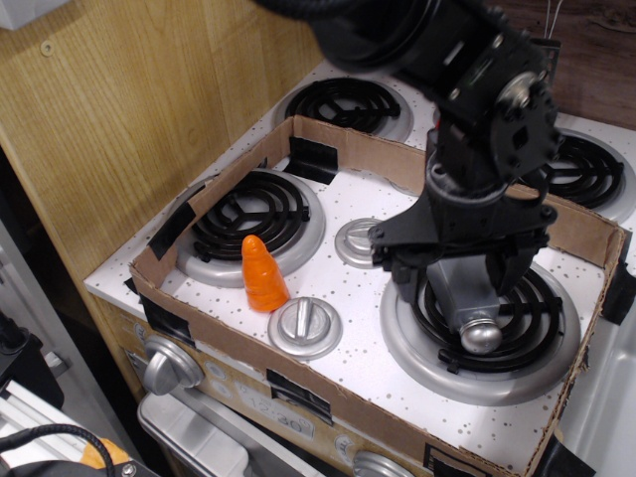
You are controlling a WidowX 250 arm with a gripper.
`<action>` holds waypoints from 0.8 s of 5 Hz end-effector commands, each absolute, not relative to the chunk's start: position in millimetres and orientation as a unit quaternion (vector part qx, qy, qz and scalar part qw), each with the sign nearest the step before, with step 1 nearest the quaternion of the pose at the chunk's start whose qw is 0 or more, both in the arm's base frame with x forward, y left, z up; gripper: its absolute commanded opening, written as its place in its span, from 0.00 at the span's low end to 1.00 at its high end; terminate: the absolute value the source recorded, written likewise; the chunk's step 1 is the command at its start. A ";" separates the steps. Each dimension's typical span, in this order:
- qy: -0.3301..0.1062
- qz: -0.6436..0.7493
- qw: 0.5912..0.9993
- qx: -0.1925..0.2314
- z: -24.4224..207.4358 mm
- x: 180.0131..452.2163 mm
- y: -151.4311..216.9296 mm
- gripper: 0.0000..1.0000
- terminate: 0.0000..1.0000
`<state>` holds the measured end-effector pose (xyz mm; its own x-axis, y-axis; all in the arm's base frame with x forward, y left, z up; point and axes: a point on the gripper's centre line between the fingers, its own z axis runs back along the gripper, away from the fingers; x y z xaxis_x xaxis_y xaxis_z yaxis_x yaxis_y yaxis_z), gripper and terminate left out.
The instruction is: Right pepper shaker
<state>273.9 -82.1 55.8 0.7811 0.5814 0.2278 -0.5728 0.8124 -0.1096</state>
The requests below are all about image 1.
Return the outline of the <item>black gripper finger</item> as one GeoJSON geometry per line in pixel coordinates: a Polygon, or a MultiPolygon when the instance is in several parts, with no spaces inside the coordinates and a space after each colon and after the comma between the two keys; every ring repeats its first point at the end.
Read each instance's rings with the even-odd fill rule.
{"type": "Polygon", "coordinates": [[[426,278],[429,265],[425,255],[395,256],[392,260],[392,280],[397,287],[401,299],[414,304],[419,296],[420,287],[426,278]]]}
{"type": "Polygon", "coordinates": [[[485,252],[486,271],[498,296],[509,293],[524,277],[539,247],[490,247],[485,252]]]}

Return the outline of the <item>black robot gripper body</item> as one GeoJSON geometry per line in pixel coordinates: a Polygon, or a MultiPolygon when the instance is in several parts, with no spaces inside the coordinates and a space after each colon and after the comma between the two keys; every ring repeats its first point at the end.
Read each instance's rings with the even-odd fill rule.
{"type": "Polygon", "coordinates": [[[466,189],[442,168],[427,169],[415,204],[369,231],[373,263],[391,270],[395,256],[442,258],[484,254],[490,247],[539,247],[548,244],[548,227],[557,219],[545,203],[540,183],[534,199],[507,195],[508,185],[466,189]]]}

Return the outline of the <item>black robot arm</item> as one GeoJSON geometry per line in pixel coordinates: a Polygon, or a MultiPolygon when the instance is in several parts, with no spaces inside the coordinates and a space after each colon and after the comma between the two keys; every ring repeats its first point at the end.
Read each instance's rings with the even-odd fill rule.
{"type": "Polygon", "coordinates": [[[417,299],[433,263],[474,255],[484,257],[496,293],[508,293],[557,219],[544,200],[542,170],[561,135],[542,50],[481,1],[269,1],[266,8],[308,23],[337,68],[388,73],[437,107],[420,198],[370,233],[373,260],[401,298],[417,299]],[[540,196],[510,197],[518,181],[540,196]]]}

